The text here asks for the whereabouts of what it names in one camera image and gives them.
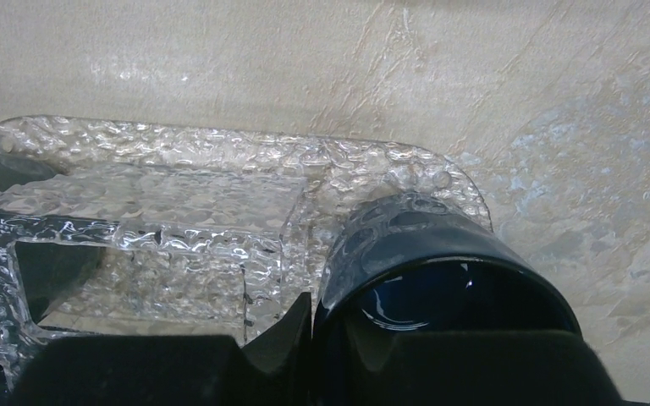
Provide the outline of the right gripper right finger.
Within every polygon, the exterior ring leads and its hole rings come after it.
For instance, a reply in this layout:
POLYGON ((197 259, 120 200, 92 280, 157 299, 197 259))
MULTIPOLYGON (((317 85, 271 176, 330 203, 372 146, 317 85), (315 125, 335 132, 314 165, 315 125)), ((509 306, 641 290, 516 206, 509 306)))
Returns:
POLYGON ((347 321, 327 350, 326 405, 625 404, 569 332, 386 332, 347 321))

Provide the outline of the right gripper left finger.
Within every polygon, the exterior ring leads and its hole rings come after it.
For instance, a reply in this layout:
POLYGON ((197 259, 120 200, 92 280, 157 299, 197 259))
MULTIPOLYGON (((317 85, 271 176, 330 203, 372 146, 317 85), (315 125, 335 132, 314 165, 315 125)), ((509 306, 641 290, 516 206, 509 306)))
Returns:
POLYGON ((91 336, 48 344, 12 405, 304 405, 311 296, 240 347, 233 337, 91 336))

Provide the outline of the clear plastic soap dish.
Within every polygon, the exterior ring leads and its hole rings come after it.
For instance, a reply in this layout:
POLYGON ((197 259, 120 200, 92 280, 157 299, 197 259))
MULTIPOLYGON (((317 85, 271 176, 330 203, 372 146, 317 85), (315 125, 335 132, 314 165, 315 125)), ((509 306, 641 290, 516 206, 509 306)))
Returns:
POLYGON ((0 365, 9 387, 50 342, 224 334, 278 322, 305 246, 306 179, 102 164, 0 191, 0 365))

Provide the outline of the dark blue cup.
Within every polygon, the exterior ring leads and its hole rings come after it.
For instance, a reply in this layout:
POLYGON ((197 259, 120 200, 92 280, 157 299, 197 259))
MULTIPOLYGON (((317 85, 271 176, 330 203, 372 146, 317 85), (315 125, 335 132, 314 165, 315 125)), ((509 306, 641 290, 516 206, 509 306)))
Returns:
POLYGON ((359 204, 325 260, 313 327, 339 349, 347 315, 386 334, 555 330, 581 334, 562 293, 460 208, 416 192, 359 204))

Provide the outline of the clear textured oval tray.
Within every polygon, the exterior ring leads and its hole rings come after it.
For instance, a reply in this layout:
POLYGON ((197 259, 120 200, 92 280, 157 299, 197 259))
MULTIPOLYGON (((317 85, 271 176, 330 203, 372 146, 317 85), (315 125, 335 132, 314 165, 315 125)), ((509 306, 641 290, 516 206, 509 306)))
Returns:
POLYGON ((303 291, 318 290, 337 233, 364 201, 416 191, 459 206, 487 230, 493 227, 485 200, 462 169, 438 153, 393 141, 41 115, 2 121, 0 155, 29 157, 63 172, 121 162, 306 178, 298 232, 306 247, 284 273, 283 307, 303 291))

